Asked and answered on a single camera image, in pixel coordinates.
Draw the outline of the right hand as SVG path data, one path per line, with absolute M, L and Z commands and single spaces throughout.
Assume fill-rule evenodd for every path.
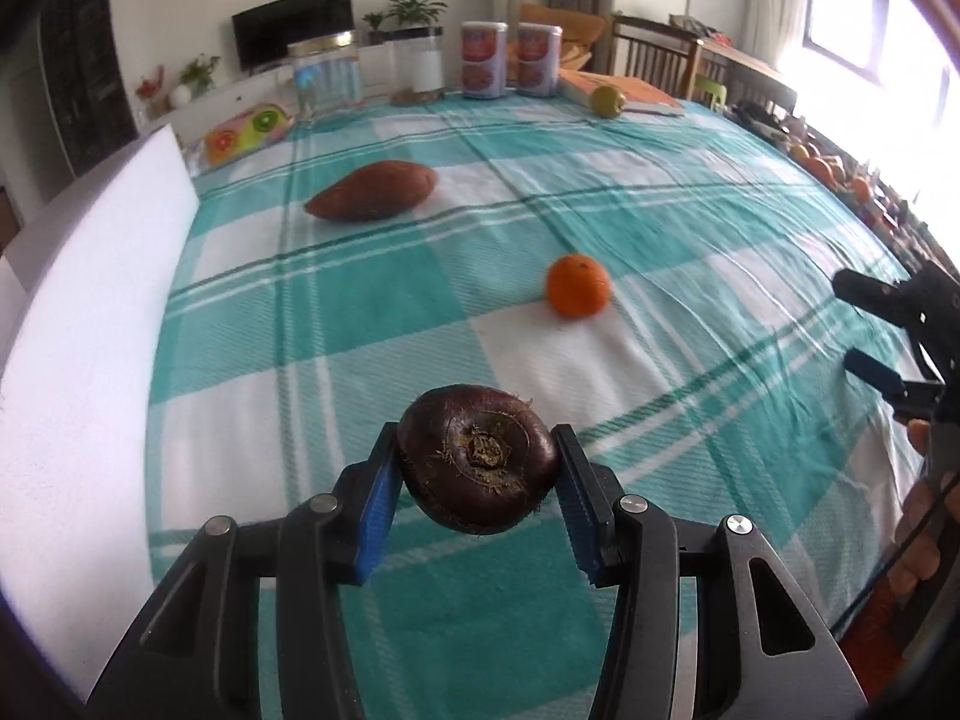
M 929 433 L 931 426 L 929 422 L 921 419 L 913 419 L 907 424 L 908 439 L 913 449 L 918 454 L 926 455 L 928 453 Z M 913 543 L 903 551 L 900 559 L 896 561 L 895 566 L 890 569 L 889 579 L 890 589 L 895 593 L 896 598 L 907 598 L 916 589 L 916 585 L 924 580 L 929 580 L 939 571 L 940 551 L 937 548 L 937 536 L 931 535 L 931 525 L 924 528 L 924 532 L 919 531 L 919 523 L 923 520 L 931 507 L 934 505 L 942 489 L 946 489 L 952 484 L 953 473 L 946 473 L 942 476 L 939 488 L 931 488 L 926 478 L 921 478 L 913 484 L 907 497 L 901 505 L 900 522 L 895 528 L 895 544 L 901 546 L 908 541 L 908 536 L 914 535 Z M 950 491 L 944 502 L 944 509 L 941 514 L 949 512 L 953 520 L 958 522 L 958 483 Z

